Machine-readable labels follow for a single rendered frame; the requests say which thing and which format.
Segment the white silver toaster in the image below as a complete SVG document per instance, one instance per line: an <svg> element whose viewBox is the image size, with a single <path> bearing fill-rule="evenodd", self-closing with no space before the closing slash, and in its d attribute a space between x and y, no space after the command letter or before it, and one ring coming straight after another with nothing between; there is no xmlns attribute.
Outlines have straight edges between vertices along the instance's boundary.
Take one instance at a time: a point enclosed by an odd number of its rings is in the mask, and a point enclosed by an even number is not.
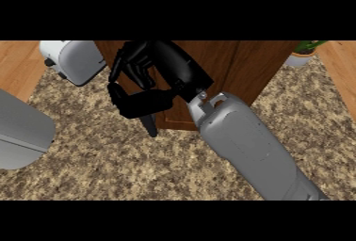
<svg viewBox="0 0 356 241"><path fill-rule="evenodd" d="M44 65L77 87L84 86L106 66L93 40L41 40L39 51Z"/></svg>

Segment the brown wooden cabinet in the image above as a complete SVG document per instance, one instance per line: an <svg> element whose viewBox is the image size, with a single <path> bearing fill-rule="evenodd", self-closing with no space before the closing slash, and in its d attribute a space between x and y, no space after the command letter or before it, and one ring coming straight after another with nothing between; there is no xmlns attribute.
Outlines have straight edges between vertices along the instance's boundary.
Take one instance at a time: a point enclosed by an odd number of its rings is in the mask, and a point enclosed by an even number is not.
<svg viewBox="0 0 356 241"><path fill-rule="evenodd" d="M235 41L234 59L229 63L226 80L222 91L228 91L250 104L254 102L262 90L267 86L297 43L293 40L217 40ZM154 89L170 89L161 74L152 66L148 69L149 76L155 81ZM133 83L129 77L120 73L117 83L126 93L133 95L142 88ZM157 135L160 130L155 127L155 114L137 118L149 132Z"/></svg>

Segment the brown wooden cabinet door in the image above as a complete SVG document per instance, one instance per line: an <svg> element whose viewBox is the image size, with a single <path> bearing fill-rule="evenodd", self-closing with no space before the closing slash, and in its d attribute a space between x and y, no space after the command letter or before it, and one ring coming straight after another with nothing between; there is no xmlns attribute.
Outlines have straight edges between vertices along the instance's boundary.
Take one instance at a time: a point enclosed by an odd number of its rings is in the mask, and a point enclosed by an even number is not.
<svg viewBox="0 0 356 241"><path fill-rule="evenodd" d="M123 40L96 40L99 51L108 66L112 66L117 50L123 47ZM216 40L176 40L174 44L185 50L210 75L214 84L207 90L207 96L213 97L222 91L226 80L229 63L234 59L235 41ZM189 130L197 129L189 116L186 103L180 97L174 99L171 109L155 114L155 127L158 129Z"/></svg>

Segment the green plant in white pot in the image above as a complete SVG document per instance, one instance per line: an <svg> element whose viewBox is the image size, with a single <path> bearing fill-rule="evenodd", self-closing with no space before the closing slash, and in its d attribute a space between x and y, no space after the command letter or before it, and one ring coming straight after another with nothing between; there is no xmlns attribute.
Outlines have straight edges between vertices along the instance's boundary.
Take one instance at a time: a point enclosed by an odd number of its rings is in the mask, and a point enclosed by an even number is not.
<svg viewBox="0 0 356 241"><path fill-rule="evenodd" d="M325 44L325 40L303 40L288 56L285 64L293 67L301 67L316 54L316 49L322 44Z"/></svg>

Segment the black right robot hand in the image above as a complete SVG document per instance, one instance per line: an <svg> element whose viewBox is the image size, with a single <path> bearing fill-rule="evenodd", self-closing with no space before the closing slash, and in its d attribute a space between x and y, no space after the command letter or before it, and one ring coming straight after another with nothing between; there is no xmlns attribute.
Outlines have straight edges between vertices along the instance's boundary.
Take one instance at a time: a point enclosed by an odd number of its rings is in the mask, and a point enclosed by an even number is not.
<svg viewBox="0 0 356 241"><path fill-rule="evenodd" d="M155 66L170 89L154 89L148 69ZM142 91L129 95L117 83L123 73ZM127 119L148 116L173 107L179 96L186 103L205 91L214 81L195 59L170 40L132 40L117 51L108 76L108 94L120 115Z"/></svg>

